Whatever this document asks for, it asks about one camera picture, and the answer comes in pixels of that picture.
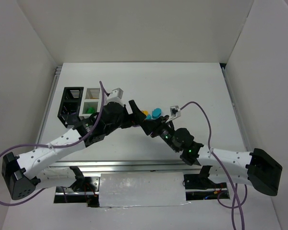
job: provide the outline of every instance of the teal object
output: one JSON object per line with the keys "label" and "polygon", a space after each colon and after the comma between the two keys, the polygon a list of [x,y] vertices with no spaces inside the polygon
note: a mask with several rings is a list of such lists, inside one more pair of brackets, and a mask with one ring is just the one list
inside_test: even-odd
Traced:
{"label": "teal object", "polygon": [[152,112],[152,118],[153,118],[153,119],[159,118],[159,117],[161,116],[161,113],[162,113],[162,111],[161,111],[160,108],[155,109],[155,110]]}

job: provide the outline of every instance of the white floor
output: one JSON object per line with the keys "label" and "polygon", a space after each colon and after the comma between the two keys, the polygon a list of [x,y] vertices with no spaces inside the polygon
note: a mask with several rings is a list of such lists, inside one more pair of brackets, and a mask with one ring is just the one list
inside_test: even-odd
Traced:
{"label": "white floor", "polygon": [[[152,110],[197,101],[212,123],[212,145],[243,151],[244,146],[228,91],[217,63],[65,63],[48,115],[42,142],[66,131],[57,118],[63,88],[67,86],[120,87],[123,99],[134,99],[140,109]],[[195,140],[207,143],[208,128],[200,110],[190,106],[175,121]],[[64,160],[165,160],[179,155],[158,139],[146,137],[140,128],[117,130],[102,142],[71,154]],[[55,188],[48,189],[18,207],[10,207],[4,230],[229,230],[230,210],[215,200],[192,201],[176,207],[87,208],[84,204],[53,204]],[[243,206],[246,229],[280,230],[271,198],[249,188]],[[239,229],[238,212],[235,214]]]}

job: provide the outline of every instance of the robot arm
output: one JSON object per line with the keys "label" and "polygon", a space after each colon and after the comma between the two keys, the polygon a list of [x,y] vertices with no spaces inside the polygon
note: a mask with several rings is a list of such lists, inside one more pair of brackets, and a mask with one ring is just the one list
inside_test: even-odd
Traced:
{"label": "robot arm", "polygon": [[[168,115],[156,120],[146,120],[135,102],[129,101],[132,114],[121,103],[122,91],[113,90],[103,107],[101,118],[94,131],[80,143],[68,148],[53,148],[55,145],[72,144],[86,136],[96,122],[98,113],[77,123],[59,138],[48,143],[49,148],[14,156],[12,152],[3,157],[2,176],[13,200],[30,195],[35,189],[53,186],[83,186],[85,178],[78,167],[50,168],[61,158],[99,142],[117,128],[141,126],[146,135],[161,137],[175,152],[182,152],[180,158],[188,165],[203,166],[200,177],[209,183],[223,183],[228,179],[206,145],[196,143],[186,128],[174,129],[172,119],[178,112],[175,108]],[[231,152],[214,149],[214,153],[225,164],[234,183],[252,185],[259,192],[276,196],[282,167],[261,149],[253,152]]]}

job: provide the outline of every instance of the purple cable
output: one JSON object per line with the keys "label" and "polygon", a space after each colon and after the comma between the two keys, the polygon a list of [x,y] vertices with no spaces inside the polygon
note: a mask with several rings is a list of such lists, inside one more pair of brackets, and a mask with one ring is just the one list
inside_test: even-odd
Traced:
{"label": "purple cable", "polygon": [[108,93],[108,92],[105,90],[103,84],[100,84],[100,88],[101,88],[101,91],[103,91],[107,96],[110,95],[110,93]]}
{"label": "purple cable", "polygon": [[[68,147],[71,147],[71,146],[75,146],[77,144],[79,144],[81,141],[83,141],[84,139],[86,139],[87,137],[89,137],[91,135],[91,133],[94,131],[94,129],[96,128],[100,118],[101,118],[101,114],[102,114],[102,109],[103,109],[103,106],[104,106],[104,101],[105,101],[105,92],[104,92],[104,86],[102,84],[102,82],[100,81],[99,82],[100,84],[100,87],[101,87],[101,107],[100,107],[100,112],[96,118],[96,121],[92,127],[92,129],[85,135],[83,136],[81,139],[79,139],[78,141],[76,141],[75,143],[72,143],[72,144],[68,144],[68,145],[54,145],[53,148],[55,149],[62,149],[62,148],[68,148]],[[42,145],[42,144],[21,144],[21,145],[15,145],[13,147],[10,147],[8,149],[6,149],[5,151],[3,151],[1,154],[0,154],[0,158],[5,155],[7,152],[13,150],[13,149],[16,149],[16,148],[20,148],[20,147],[41,147],[41,148],[49,148],[48,145]],[[34,197],[36,197],[38,194],[40,194],[42,191],[44,190],[41,189],[39,190],[37,193],[35,193],[33,196],[29,197],[28,199],[24,200],[24,201],[21,201],[21,202],[18,202],[18,203],[14,203],[14,204],[10,204],[10,203],[5,203],[5,202],[2,202],[0,201],[0,205],[3,205],[3,206],[17,206],[17,205],[21,205],[31,199],[33,199]]]}
{"label": "purple cable", "polygon": [[[202,111],[202,113],[204,114],[206,120],[207,120],[207,123],[208,123],[208,127],[209,127],[209,137],[208,137],[208,148],[209,150],[211,150],[211,146],[210,146],[210,140],[211,140],[211,135],[212,135],[212,131],[211,131],[211,124],[210,124],[210,121],[209,121],[209,118],[206,114],[206,112],[204,111],[204,109],[197,103],[197,102],[188,102],[186,103],[182,108],[181,110],[183,110],[185,107],[187,107],[188,105],[190,104],[196,104]],[[229,182],[230,182],[230,185],[234,191],[234,197],[233,197],[233,207],[235,206],[235,200],[237,200],[237,203],[238,203],[238,208],[239,208],[239,212],[240,212],[240,216],[241,216],[241,227],[242,227],[242,230],[245,230],[245,223],[244,223],[244,215],[243,215],[243,210],[242,210],[242,206],[241,206],[241,202],[240,202],[240,199],[239,199],[239,196],[238,196],[238,193],[237,193],[237,189],[235,189],[235,185],[229,175],[229,172],[227,171],[225,165],[222,163],[222,161],[219,159],[219,157],[217,157],[215,155],[215,153],[213,152],[213,150],[211,150],[211,154],[214,156],[214,158],[217,160],[217,162],[221,165],[221,167],[223,168]],[[234,220],[234,217],[233,217],[233,212],[234,212],[234,208],[232,208],[232,227],[234,230],[237,230],[236,229],[236,226],[235,226],[235,220]]]}
{"label": "purple cable", "polygon": [[[245,195],[244,195],[244,199],[243,201],[241,202],[241,205],[244,205],[245,201],[246,201],[246,198],[248,197],[248,187],[246,185],[244,185],[245,187]],[[224,205],[221,200],[220,200],[220,196],[225,193],[226,191],[223,191],[223,192],[220,192],[218,195],[217,195],[217,201],[219,202],[219,204],[225,208],[230,208],[230,209],[235,209],[235,208],[238,208],[238,206],[227,206],[227,205]]]}
{"label": "purple cable", "polygon": [[67,203],[67,196],[66,196],[66,193],[65,193],[64,187],[61,186],[61,189],[63,190],[64,200],[65,200],[65,202]]}

